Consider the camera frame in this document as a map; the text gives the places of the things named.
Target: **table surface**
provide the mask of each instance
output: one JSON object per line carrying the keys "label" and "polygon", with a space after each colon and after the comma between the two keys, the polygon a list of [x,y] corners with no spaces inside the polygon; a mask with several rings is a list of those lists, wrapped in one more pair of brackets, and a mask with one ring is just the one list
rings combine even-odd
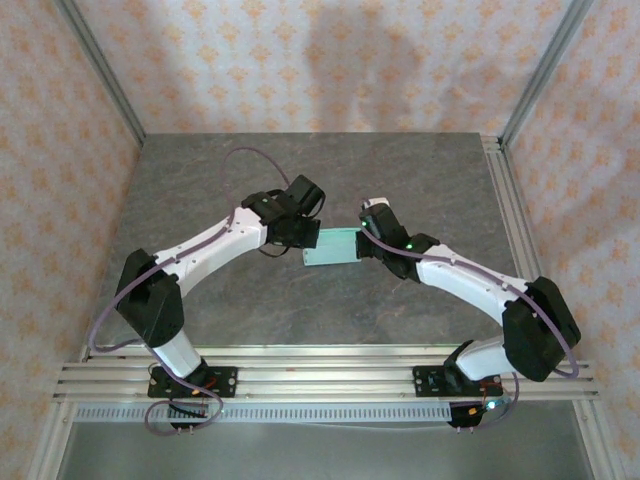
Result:
{"label": "table surface", "polygon": [[[506,274],[515,267],[480,136],[469,133],[152,135],[136,167],[98,307],[115,292],[124,260],[174,246],[229,211],[219,168],[226,152],[253,146],[291,179],[304,174],[327,194],[323,228],[358,225],[362,198],[387,197],[410,234],[426,233]],[[240,152],[228,162],[239,202],[281,188],[275,169]],[[249,252],[184,299],[185,330],[197,345],[458,344],[495,335],[484,313],[435,288],[396,278],[375,260],[305,267],[302,253]],[[99,343],[134,336],[112,313]]]}

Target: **floral wallpaper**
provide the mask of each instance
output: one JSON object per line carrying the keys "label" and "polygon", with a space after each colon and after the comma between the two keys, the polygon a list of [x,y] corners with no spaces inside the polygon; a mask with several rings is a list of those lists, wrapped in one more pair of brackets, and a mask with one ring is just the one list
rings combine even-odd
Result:
{"label": "floral wallpaper", "polygon": [[77,358],[138,148],[50,0],[0,2],[0,478]]}
{"label": "floral wallpaper", "polygon": [[145,129],[502,132],[569,0],[79,0]]}
{"label": "floral wallpaper", "polygon": [[513,148],[547,273],[597,362],[629,478],[640,478],[640,9],[591,7]]}

